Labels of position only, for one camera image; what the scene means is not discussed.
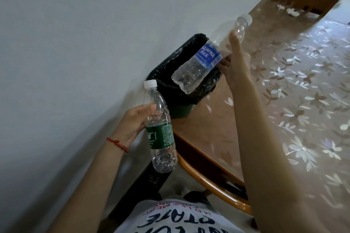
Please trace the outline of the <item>blue label plastic bottle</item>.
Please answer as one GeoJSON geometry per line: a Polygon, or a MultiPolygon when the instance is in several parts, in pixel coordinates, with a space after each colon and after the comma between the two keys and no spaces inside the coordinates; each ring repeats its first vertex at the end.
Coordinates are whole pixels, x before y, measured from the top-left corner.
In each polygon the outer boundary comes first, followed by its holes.
{"type": "Polygon", "coordinates": [[[242,42],[251,23],[251,15],[242,14],[236,20],[221,24],[197,53],[172,74],[173,82],[185,94],[191,94],[222,59],[232,54],[229,34],[234,32],[242,42]]]}

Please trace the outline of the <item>person's right hand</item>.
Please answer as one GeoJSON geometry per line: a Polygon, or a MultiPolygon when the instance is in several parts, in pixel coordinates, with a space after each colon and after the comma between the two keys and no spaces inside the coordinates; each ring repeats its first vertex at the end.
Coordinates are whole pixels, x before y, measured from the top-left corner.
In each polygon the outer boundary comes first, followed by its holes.
{"type": "Polygon", "coordinates": [[[225,76],[225,80],[234,94],[235,91],[247,87],[252,82],[250,75],[250,55],[243,51],[243,57],[228,55],[217,67],[225,76]]]}

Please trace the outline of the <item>green bin with black bag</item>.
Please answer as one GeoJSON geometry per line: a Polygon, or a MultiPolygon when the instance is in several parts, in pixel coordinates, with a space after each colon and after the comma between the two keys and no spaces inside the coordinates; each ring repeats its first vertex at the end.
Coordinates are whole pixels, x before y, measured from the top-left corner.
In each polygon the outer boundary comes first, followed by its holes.
{"type": "Polygon", "coordinates": [[[203,33],[193,35],[156,66],[146,78],[156,80],[158,91],[167,103],[171,119],[187,117],[192,109],[215,89],[222,76],[217,67],[213,68],[191,94],[185,94],[171,79],[174,71],[188,61],[207,41],[208,37],[203,33]]]}

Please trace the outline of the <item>white printed shirt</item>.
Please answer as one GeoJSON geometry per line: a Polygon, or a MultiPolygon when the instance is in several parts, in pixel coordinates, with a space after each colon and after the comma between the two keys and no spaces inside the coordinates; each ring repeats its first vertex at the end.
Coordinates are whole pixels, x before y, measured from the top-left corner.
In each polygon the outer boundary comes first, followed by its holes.
{"type": "Polygon", "coordinates": [[[114,233],[244,233],[212,207],[180,198],[138,203],[114,233]]]}

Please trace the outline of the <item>floral plastic tablecloth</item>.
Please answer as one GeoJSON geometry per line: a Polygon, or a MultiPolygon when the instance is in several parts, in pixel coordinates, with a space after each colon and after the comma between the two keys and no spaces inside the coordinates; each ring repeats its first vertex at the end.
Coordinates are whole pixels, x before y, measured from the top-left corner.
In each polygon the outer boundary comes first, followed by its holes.
{"type": "MultiPolygon", "coordinates": [[[[250,15],[242,47],[304,198],[331,233],[350,233],[350,26],[272,0],[250,15]]],[[[243,182],[233,105],[221,78],[173,131],[243,182]]]]}

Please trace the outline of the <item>person's left hand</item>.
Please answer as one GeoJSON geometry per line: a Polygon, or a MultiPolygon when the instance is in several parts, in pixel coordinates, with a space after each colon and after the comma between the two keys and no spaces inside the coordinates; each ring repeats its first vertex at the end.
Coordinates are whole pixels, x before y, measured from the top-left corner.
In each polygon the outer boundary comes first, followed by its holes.
{"type": "Polygon", "coordinates": [[[127,110],[109,138],[113,141],[119,141],[119,144],[128,147],[145,128],[145,120],[147,118],[148,116],[135,115],[134,108],[127,110]]]}

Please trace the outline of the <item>person's left forearm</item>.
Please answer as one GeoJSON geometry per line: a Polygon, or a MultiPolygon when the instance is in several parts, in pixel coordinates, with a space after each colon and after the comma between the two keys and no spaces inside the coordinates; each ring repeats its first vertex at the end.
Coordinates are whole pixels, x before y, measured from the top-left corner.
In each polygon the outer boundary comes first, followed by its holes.
{"type": "Polygon", "coordinates": [[[97,233],[121,158],[128,150],[107,138],[47,233],[97,233]]]}

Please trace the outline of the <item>person's right forearm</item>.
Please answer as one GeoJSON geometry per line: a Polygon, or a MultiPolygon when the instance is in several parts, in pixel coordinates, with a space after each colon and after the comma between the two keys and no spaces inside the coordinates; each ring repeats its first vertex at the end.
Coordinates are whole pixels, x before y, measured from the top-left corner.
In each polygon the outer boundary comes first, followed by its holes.
{"type": "Polygon", "coordinates": [[[282,145],[247,76],[232,92],[240,161],[248,201],[261,233],[330,233],[305,203],[282,145]]]}

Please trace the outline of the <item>green label plastic bottle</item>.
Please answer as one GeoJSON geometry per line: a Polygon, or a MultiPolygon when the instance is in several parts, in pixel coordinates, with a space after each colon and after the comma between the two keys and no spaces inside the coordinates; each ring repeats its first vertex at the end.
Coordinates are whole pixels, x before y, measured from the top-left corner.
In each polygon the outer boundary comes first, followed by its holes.
{"type": "Polygon", "coordinates": [[[178,160],[169,109],[158,91],[156,80],[144,81],[143,85],[146,104],[156,108],[145,120],[152,164],[158,173],[170,173],[177,166],[178,160]]]}

